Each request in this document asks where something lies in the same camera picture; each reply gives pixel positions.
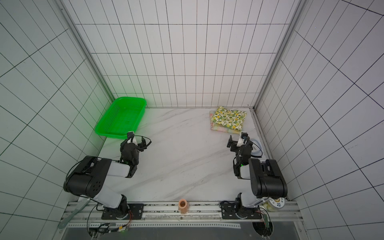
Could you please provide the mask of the green lemon print skirt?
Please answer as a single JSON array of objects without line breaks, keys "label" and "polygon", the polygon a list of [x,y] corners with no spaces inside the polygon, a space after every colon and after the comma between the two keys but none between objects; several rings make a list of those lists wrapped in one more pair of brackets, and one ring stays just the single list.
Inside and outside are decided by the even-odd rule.
[{"label": "green lemon print skirt", "polygon": [[223,106],[218,107],[212,116],[212,121],[215,124],[221,125],[228,129],[241,131],[247,112],[240,110],[229,110]]}]

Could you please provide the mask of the pastel floral skirt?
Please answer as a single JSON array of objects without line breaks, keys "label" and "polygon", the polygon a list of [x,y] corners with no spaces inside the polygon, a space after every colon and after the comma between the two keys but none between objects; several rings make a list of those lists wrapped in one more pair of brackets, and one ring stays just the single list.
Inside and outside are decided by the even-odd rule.
[{"label": "pastel floral skirt", "polygon": [[222,125],[219,125],[217,123],[214,123],[212,120],[214,113],[215,113],[215,111],[210,111],[210,124],[211,124],[211,130],[212,131],[229,133],[229,134],[238,134],[238,135],[241,133],[241,131],[230,129],[230,128],[224,127]]}]

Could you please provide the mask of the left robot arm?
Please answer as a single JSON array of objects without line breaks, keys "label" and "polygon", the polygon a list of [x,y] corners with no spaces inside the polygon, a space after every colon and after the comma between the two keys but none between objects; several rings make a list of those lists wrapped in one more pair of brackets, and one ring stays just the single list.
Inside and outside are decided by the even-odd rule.
[{"label": "left robot arm", "polygon": [[141,142],[138,143],[134,132],[127,133],[127,138],[120,145],[121,156],[118,161],[86,156],[67,173],[63,185],[65,192],[103,205],[103,219],[132,219],[134,213],[127,203],[127,197],[114,192],[105,182],[107,177],[134,176],[139,165],[140,152],[152,143],[147,143],[147,139],[141,136]]}]

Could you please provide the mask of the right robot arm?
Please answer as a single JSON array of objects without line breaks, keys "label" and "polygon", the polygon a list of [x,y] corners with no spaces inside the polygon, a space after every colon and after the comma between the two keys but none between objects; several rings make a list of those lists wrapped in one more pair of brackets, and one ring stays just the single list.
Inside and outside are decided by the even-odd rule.
[{"label": "right robot arm", "polygon": [[264,211],[260,205],[269,200],[279,200],[288,195],[287,183],[276,160],[262,160],[263,150],[247,133],[238,140],[229,138],[227,147],[235,153],[234,175],[250,182],[251,190],[239,193],[233,203],[220,203],[223,219],[261,219]]}]

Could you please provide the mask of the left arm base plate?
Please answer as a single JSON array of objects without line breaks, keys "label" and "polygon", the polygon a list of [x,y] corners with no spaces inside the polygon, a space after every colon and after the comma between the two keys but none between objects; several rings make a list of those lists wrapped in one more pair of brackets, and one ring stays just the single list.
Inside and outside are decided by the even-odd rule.
[{"label": "left arm base plate", "polygon": [[102,220],[140,220],[144,211],[144,204],[128,204],[125,208],[105,208]]}]

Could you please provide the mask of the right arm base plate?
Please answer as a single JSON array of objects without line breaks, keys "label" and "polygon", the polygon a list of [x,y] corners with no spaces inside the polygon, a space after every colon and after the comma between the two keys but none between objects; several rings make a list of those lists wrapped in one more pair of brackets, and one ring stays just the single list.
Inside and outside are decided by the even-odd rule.
[{"label": "right arm base plate", "polygon": [[237,202],[222,201],[219,204],[224,220],[260,220],[260,209],[246,208]]}]

